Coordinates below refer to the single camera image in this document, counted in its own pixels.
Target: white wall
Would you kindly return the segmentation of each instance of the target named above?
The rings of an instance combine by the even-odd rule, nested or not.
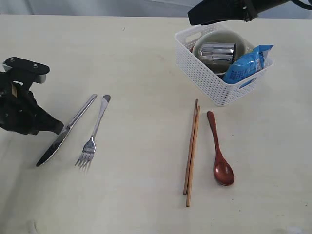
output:
[[[0,0],[1,14],[185,17],[201,0]],[[263,18],[311,18],[292,2],[260,14]]]

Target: basket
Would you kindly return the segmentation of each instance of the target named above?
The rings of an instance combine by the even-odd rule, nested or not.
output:
[[[190,49],[204,34],[219,30],[228,30],[221,23],[205,26],[194,26],[175,35],[176,39],[176,62],[186,76],[206,94],[217,106],[225,106],[255,89],[257,82],[264,76],[267,69],[273,65],[273,61],[267,57],[265,67],[261,71],[241,80],[236,84],[227,84],[213,73],[205,64],[196,58]],[[198,35],[190,42],[187,39]],[[246,42],[248,52],[253,50],[249,42]]]

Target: wooden spoon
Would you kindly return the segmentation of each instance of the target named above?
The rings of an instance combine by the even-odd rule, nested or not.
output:
[[[234,174],[231,166],[227,163],[220,150],[218,134],[216,132],[215,116],[211,111],[208,111],[207,118],[214,136],[214,145],[215,145],[214,177],[222,185],[231,185],[234,183]]]

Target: spoon handle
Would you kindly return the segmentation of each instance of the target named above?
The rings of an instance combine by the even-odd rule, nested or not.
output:
[[[218,133],[216,132],[216,122],[215,122],[215,116],[211,111],[207,112],[207,118],[208,122],[210,124],[211,131],[214,136],[214,145],[215,145],[215,152],[218,154],[221,152],[220,146],[219,146],[219,140],[218,140]]]

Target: knife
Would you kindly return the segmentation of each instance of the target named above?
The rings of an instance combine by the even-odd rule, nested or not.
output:
[[[97,98],[96,94],[92,94],[89,100],[84,104],[84,106],[79,110],[79,112],[75,115],[75,117],[70,121],[70,123],[63,128],[61,133],[59,134],[58,138],[52,143],[49,149],[44,153],[44,155],[40,158],[37,162],[36,167],[41,166],[42,164],[46,163],[55,152],[60,148],[62,143],[65,141],[66,137],[72,130],[73,126],[77,123],[80,117],[85,113],[85,111],[89,108],[92,102]]]

